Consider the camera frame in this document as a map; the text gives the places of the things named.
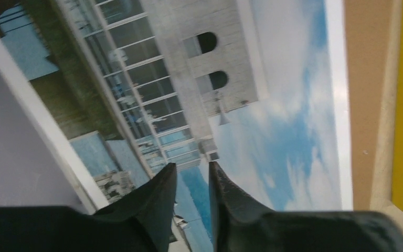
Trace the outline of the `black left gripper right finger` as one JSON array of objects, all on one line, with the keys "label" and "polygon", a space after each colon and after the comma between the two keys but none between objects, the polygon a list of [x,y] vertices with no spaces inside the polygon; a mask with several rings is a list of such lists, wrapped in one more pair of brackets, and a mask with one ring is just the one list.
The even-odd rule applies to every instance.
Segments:
[{"label": "black left gripper right finger", "polygon": [[403,251],[403,234],[386,215],[370,211],[280,212],[209,163],[214,251]]}]

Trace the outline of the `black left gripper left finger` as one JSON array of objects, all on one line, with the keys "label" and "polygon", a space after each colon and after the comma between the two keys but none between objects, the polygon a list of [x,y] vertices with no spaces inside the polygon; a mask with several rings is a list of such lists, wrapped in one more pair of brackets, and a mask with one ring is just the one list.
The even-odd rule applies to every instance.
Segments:
[{"label": "black left gripper left finger", "polygon": [[92,215],[66,206],[0,207],[0,251],[167,251],[176,185],[169,163]]}]

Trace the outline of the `building and sky photo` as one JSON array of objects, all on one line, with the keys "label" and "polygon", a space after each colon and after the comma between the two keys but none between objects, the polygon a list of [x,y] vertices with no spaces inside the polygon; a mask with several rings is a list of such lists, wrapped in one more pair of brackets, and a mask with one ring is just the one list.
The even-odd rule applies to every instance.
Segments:
[{"label": "building and sky photo", "polygon": [[11,241],[108,251],[121,212],[216,251],[210,163],[277,212],[353,210],[343,1],[0,1]]}]

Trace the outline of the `brown frame backing board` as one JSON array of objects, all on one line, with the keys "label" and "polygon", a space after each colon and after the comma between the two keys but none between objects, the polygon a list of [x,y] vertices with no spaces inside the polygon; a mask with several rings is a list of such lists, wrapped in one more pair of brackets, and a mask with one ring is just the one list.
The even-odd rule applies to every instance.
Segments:
[{"label": "brown frame backing board", "polygon": [[401,1],[344,1],[353,207],[368,210],[391,29]]}]

